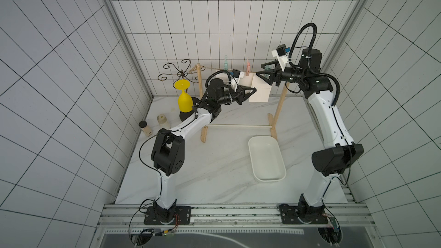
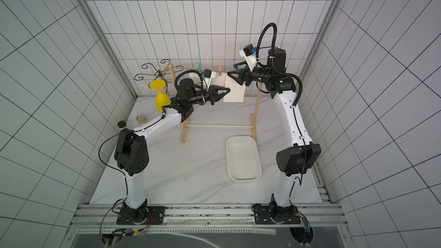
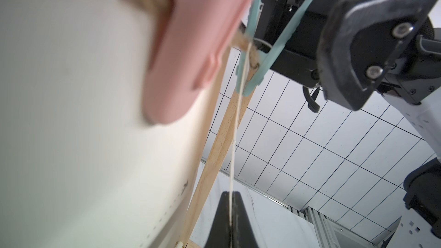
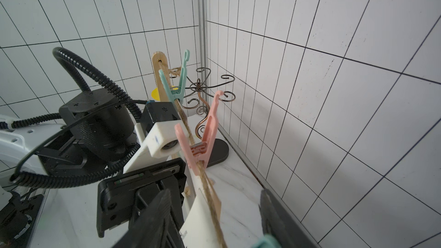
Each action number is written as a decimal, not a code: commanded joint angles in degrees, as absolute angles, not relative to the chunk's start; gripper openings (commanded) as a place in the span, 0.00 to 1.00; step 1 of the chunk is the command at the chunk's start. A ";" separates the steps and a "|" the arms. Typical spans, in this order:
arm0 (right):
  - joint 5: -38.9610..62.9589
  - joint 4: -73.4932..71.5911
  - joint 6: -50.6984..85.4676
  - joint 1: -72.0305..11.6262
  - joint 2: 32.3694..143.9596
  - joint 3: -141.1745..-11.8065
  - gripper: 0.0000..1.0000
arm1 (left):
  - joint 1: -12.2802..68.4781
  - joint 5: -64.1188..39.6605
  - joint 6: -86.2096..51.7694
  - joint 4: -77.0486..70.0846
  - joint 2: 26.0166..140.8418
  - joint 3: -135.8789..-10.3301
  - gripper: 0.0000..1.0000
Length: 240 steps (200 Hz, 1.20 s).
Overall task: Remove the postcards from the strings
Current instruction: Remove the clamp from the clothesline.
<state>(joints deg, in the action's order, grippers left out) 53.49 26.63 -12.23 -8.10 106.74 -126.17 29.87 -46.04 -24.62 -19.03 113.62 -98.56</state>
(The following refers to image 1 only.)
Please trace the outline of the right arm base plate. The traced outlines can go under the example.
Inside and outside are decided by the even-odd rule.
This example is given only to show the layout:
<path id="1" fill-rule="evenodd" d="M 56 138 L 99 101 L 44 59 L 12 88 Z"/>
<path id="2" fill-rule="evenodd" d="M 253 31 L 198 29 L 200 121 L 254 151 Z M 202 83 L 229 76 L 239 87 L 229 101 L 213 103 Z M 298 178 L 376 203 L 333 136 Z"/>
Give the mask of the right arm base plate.
<path id="1" fill-rule="evenodd" d="M 310 207 L 306 204 L 290 206 L 280 204 L 278 210 L 281 222 L 284 225 L 326 225 L 327 217 L 324 216 L 325 207 Z"/>

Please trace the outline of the white postcard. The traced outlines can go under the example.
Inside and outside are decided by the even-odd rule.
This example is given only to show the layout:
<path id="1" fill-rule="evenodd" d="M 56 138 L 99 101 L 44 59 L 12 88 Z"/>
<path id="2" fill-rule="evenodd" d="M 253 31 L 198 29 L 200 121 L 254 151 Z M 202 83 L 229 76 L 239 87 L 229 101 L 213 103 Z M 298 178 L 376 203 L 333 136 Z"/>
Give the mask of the white postcard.
<path id="1" fill-rule="evenodd" d="M 259 78 L 256 73 L 252 73 L 253 79 L 251 87 L 256 89 L 256 92 L 249 98 L 250 103 L 265 103 L 269 101 L 272 86 L 267 84 L 264 80 Z"/>
<path id="2" fill-rule="evenodd" d="M 214 78 L 222 79 L 224 83 L 229 81 L 227 71 L 216 74 Z"/>
<path id="3" fill-rule="evenodd" d="M 238 84 L 240 86 L 251 87 L 254 75 L 255 73 L 252 72 L 249 75 L 247 75 L 245 72 L 241 72 L 240 77 L 238 78 L 239 79 Z"/>

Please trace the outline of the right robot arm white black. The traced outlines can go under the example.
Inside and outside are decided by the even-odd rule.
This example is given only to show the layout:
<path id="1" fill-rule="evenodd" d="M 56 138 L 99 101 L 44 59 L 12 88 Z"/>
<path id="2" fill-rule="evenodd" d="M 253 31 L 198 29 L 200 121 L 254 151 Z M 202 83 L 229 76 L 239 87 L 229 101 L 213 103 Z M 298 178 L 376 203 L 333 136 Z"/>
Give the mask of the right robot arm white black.
<path id="1" fill-rule="evenodd" d="M 317 49 L 303 49 L 297 65 L 290 64 L 291 51 L 285 45 L 272 51 L 273 69 L 256 75 L 267 84 L 296 83 L 312 107 L 323 139 L 323 150 L 311 160 L 315 172 L 305 193 L 295 206 L 279 205 L 283 223 L 326 224 L 324 198 L 331 184 L 340 178 L 364 153 L 361 144 L 350 136 L 337 109 L 340 86 L 331 75 L 320 72 L 322 54 Z"/>

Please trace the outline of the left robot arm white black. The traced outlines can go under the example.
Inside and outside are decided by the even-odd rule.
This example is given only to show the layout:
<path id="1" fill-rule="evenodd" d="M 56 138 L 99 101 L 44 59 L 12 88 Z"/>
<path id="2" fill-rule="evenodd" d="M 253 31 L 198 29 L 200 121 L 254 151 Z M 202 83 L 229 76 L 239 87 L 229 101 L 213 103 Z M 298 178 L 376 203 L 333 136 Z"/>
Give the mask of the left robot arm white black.
<path id="1" fill-rule="evenodd" d="M 193 107 L 195 112 L 180 125 L 170 130 L 161 129 L 156 136 L 151 159 L 158 172 L 160 195 L 153 203 L 156 218 L 169 224 L 176 215 L 175 195 L 176 174 L 185 161 L 185 143 L 193 135 L 212 123 L 222 110 L 222 105 L 237 102 L 241 105 L 257 92 L 254 87 L 238 85 L 233 88 L 224 84 L 220 78 L 210 81 L 199 103 Z"/>

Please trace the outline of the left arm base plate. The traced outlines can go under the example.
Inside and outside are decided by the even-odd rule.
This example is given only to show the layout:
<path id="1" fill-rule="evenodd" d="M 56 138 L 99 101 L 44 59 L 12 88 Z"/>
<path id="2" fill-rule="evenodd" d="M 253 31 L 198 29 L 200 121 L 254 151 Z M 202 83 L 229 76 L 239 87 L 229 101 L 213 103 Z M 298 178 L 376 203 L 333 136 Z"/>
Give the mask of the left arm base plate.
<path id="1" fill-rule="evenodd" d="M 144 218 L 145 225 L 189 225 L 192 207 L 174 206 L 170 210 L 161 207 L 148 207 Z"/>

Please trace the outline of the pink clothespin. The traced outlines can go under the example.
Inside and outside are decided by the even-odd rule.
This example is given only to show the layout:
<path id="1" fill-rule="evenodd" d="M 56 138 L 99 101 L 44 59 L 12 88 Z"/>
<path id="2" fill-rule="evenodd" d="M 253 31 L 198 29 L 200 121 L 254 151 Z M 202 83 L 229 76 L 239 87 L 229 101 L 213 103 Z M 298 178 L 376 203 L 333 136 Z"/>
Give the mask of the pink clothespin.
<path id="1" fill-rule="evenodd" d="M 249 75 L 250 75 L 250 71 L 251 71 L 251 65 L 250 65 L 250 62 L 247 60 L 247 62 L 246 62 L 246 73 L 245 73 L 245 75 L 246 75 L 246 76 L 249 76 Z"/>

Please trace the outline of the green clothespin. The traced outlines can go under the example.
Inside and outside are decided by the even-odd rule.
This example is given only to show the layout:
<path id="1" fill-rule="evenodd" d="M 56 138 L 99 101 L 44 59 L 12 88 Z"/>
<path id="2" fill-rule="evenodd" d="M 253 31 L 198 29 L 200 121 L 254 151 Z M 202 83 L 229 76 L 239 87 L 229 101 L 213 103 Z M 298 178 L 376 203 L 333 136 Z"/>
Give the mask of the green clothespin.
<path id="1" fill-rule="evenodd" d="M 224 57 L 224 70 L 228 70 L 229 69 L 229 64 L 228 64 L 228 56 L 225 55 Z"/>

